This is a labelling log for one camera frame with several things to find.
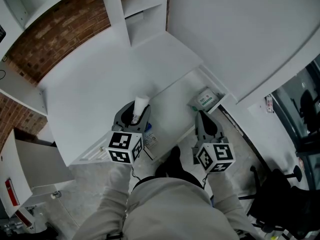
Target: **person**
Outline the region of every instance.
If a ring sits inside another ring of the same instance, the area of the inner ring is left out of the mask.
[[[252,240],[259,239],[224,172],[208,175],[214,207],[199,181],[183,170],[180,149],[171,150],[155,176],[138,182],[129,195],[131,166],[108,174],[97,211],[73,240]]]

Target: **floor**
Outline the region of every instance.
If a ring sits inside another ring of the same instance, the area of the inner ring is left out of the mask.
[[[212,115],[221,123],[225,135],[234,146],[236,162],[227,171],[234,190],[239,196],[253,194],[255,183],[250,167],[255,166],[260,179],[263,179],[265,171],[261,163],[236,128],[220,110],[217,109]],[[197,137],[192,132],[178,144],[181,149],[180,160],[183,168],[202,182],[206,176],[205,172],[200,165],[193,165],[192,159],[191,147],[196,142]],[[153,175],[159,164],[147,165],[147,163],[149,164],[148,159],[146,156],[141,156],[137,160],[133,167],[135,175],[140,178]],[[75,181],[67,189],[61,191],[62,197],[60,199],[40,204],[34,209],[35,231],[44,230],[44,223],[48,221],[58,229],[59,237],[57,239],[71,240],[79,226],[96,211],[104,190],[106,174],[112,166],[113,163],[111,162],[70,166]],[[136,178],[131,178],[129,191],[132,191],[138,182]],[[206,184],[205,190],[210,196],[212,195],[209,184]],[[241,201],[241,204],[247,212],[251,201],[244,200]]]

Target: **chair wheel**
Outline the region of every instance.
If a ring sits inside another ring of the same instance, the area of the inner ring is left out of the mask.
[[[271,226],[271,225],[264,225],[261,230],[265,233],[271,233],[272,231],[275,230],[275,227],[274,226]]]
[[[301,181],[302,179],[302,171],[300,169],[300,167],[298,165],[296,165],[293,169],[293,174],[296,177],[296,179],[298,180],[298,182]]]

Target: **red brick wall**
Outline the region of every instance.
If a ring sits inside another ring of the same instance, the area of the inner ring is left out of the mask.
[[[62,0],[25,30],[6,63],[36,86],[58,62],[108,27],[103,0]],[[46,123],[45,116],[0,94],[0,150],[13,128],[35,136]]]

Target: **black office chair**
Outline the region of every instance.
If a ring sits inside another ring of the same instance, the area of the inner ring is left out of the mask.
[[[312,134],[314,132],[319,132],[320,130],[320,112],[317,114],[316,103],[320,101],[320,95],[315,99],[309,90],[305,90],[300,99],[300,109],[296,104],[296,101],[292,98],[291,101],[295,106],[295,109],[299,113],[300,117],[303,118],[303,122],[306,128]]]
[[[284,175],[273,170],[260,186],[256,168],[254,173],[256,194],[239,197],[240,200],[254,199],[247,215],[256,218],[255,227],[270,233],[288,230],[297,240],[302,240],[311,231],[320,229],[320,190],[302,190],[291,187],[287,178],[297,178],[302,172],[298,166],[293,174]]]

